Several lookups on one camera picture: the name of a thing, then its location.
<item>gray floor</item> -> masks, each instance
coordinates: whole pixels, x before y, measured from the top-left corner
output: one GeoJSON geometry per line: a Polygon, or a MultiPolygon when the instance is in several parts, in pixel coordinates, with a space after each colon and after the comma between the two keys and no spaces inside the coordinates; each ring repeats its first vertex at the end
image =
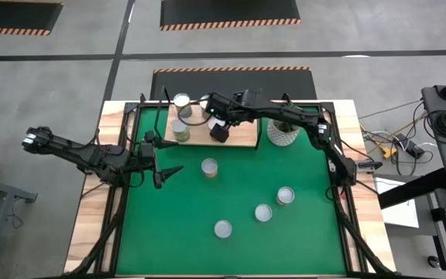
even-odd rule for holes
{"type": "MultiPolygon", "coordinates": [[[[126,0],[65,0],[48,37],[0,36],[0,55],[113,54],[126,0]]],[[[303,24],[160,32],[160,2],[137,1],[124,53],[236,51],[446,50],[446,0],[297,0],[303,24]]],[[[77,211],[84,175],[56,157],[31,155],[20,143],[30,126],[88,141],[97,125],[111,61],[0,62],[0,181],[38,191],[35,205],[16,204],[25,225],[7,225],[0,243],[0,278],[58,275],[77,211]]],[[[446,56],[122,61],[113,100],[149,96],[154,69],[174,67],[309,66],[319,99],[354,99],[359,115],[420,98],[446,84],[446,56]]],[[[394,131],[415,105],[362,119],[371,130],[394,131]]],[[[418,126],[416,143],[432,142],[418,126]]],[[[437,150],[415,174],[441,166],[437,150]]],[[[372,155],[380,159],[378,151],[372,155]]],[[[402,172],[409,172],[408,166],[402,172]]],[[[379,173],[395,174],[391,164],[379,173]]],[[[390,235],[398,271],[446,277],[424,265],[432,241],[390,235]]]]}

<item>black floor mat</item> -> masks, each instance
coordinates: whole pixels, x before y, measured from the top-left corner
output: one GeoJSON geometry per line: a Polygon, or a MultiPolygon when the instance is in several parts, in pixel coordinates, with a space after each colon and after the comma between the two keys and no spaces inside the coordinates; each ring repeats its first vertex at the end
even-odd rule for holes
{"type": "Polygon", "coordinates": [[[47,36],[63,3],[0,2],[0,34],[47,36]]]}
{"type": "Polygon", "coordinates": [[[245,89],[261,89],[269,100],[287,93],[295,100],[315,100],[316,90],[309,67],[213,67],[159,69],[153,74],[151,100],[165,100],[162,86],[170,97],[187,93],[196,100],[207,93],[231,96],[245,89]]]}
{"type": "Polygon", "coordinates": [[[164,0],[161,30],[299,24],[295,0],[164,0]]]}

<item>green mat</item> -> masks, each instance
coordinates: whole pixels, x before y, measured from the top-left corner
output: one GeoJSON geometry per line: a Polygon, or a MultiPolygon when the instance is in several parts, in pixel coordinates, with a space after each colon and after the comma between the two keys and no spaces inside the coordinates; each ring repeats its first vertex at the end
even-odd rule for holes
{"type": "MultiPolygon", "coordinates": [[[[138,140],[153,129],[155,117],[155,108],[142,110],[138,140]]],[[[164,109],[159,131],[165,130],[166,118],[164,109]]],[[[329,186],[324,153],[311,146],[303,130],[291,146],[274,146],[266,125],[264,119],[257,151],[157,150],[160,167],[185,168],[161,190],[154,188],[150,172],[141,188],[129,190],[117,274],[345,274],[335,208],[324,197],[329,186]],[[208,157],[218,162],[215,178],[201,171],[208,157]],[[276,203],[282,186],[296,193],[287,207],[276,203]],[[259,204],[273,209],[268,222],[254,218],[259,204]],[[233,226],[227,239],[214,234],[222,219],[233,226]]],[[[132,184],[139,179],[133,175],[132,184]]]]}

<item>white paper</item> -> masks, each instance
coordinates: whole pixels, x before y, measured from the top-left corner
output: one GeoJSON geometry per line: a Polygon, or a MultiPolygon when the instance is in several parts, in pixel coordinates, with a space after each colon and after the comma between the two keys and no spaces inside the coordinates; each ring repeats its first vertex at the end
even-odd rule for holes
{"type": "MultiPolygon", "coordinates": [[[[375,177],[376,190],[380,194],[404,184],[404,182],[400,181],[392,181],[390,179],[375,177]]],[[[413,199],[385,208],[381,212],[385,223],[419,228],[416,203],[413,199]]]]}

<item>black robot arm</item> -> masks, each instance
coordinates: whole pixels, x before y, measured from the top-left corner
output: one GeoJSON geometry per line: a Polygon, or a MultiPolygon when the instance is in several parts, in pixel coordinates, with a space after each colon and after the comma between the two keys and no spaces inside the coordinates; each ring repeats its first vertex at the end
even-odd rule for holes
{"type": "Polygon", "coordinates": [[[254,119],[263,117],[300,126],[306,130],[312,146],[323,150],[335,165],[334,183],[341,186],[355,184],[355,162],[345,157],[332,139],[331,125],[322,112],[306,112],[288,104],[273,103],[262,98],[258,91],[250,90],[234,93],[232,98],[211,93],[206,112],[225,121],[224,126],[215,125],[211,131],[211,136],[220,142],[228,138],[230,126],[237,126],[244,121],[253,122],[254,119]]]}
{"type": "Polygon", "coordinates": [[[94,139],[87,144],[80,144],[69,139],[54,135],[48,127],[29,128],[23,140],[23,149],[36,154],[53,154],[77,165],[82,172],[94,172],[102,182],[113,186],[123,186],[127,177],[133,172],[142,175],[144,171],[153,172],[155,188],[161,188],[162,183],[183,167],[172,167],[160,170],[157,166],[156,148],[176,146],[154,136],[149,131],[139,144],[135,153],[116,145],[98,145],[94,139]]]}

